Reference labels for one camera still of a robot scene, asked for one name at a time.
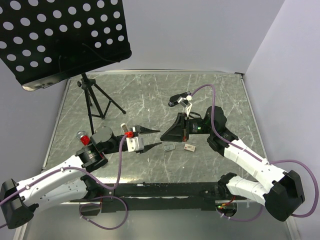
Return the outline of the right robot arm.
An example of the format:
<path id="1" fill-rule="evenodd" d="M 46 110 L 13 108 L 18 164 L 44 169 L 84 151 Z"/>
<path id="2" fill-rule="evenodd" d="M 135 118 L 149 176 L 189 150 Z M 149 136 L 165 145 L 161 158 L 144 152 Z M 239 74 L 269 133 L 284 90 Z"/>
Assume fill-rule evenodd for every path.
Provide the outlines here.
<path id="1" fill-rule="evenodd" d="M 179 112 L 173 125 L 160 137 L 163 142 L 183 143 L 192 134 L 209 135 L 211 149 L 233 161 L 255 180 L 228 173 L 218 182 L 223 199 L 244 197 L 265 206 L 278 221 L 284 222 L 305 201 L 300 175 L 269 163 L 247 147 L 226 127 L 227 118 L 221 107 L 208 107 L 204 117 L 187 117 Z"/>

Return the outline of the black stapler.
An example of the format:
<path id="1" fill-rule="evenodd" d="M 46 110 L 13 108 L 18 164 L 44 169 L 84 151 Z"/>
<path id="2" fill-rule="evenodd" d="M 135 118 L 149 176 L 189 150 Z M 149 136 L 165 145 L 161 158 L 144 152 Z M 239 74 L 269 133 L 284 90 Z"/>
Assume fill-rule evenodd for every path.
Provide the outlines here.
<path id="1" fill-rule="evenodd" d="M 176 94 L 176 95 L 173 95 L 170 97 L 169 99 L 169 102 L 168 102 L 168 106 L 169 107 L 174 107 L 176 105 L 178 105 L 178 99 L 180 97 L 182 98 L 186 98 L 188 95 L 191 95 L 192 93 L 190 91 L 187 91 L 187 92 L 183 92 L 183 93 L 180 93 L 180 94 Z"/>

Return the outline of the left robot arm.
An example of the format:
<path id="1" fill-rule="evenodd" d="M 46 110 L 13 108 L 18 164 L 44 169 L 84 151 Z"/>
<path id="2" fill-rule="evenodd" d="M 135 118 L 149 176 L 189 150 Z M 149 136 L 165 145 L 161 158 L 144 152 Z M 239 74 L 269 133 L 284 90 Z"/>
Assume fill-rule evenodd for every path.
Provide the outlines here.
<path id="1" fill-rule="evenodd" d="M 1 185 L 0 208 L 5 227 L 16 229 L 28 223 L 35 212 L 73 200 L 95 200 L 101 186 L 113 191 L 119 185 L 122 160 L 118 161 L 118 173 L 113 185 L 102 183 L 92 173 L 108 163 L 106 155 L 122 152 L 145 153 L 156 144 L 144 144 L 142 135 L 156 133 L 140 125 L 128 128 L 121 124 L 123 135 L 116 136 L 108 126 L 98 128 L 90 137 L 82 131 L 77 137 L 83 147 L 59 165 L 36 176 L 19 182 L 9 179 Z"/>

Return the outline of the staple tray with staples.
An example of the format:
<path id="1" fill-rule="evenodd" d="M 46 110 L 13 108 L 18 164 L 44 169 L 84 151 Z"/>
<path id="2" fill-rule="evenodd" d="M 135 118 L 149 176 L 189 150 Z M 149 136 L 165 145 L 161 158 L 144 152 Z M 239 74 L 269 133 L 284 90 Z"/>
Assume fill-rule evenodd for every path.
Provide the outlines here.
<path id="1" fill-rule="evenodd" d="M 164 152 L 170 152 L 170 151 L 173 151 L 175 150 L 175 145 L 174 144 L 167 144 L 167 145 L 164 145 L 163 146 L 163 150 Z"/>

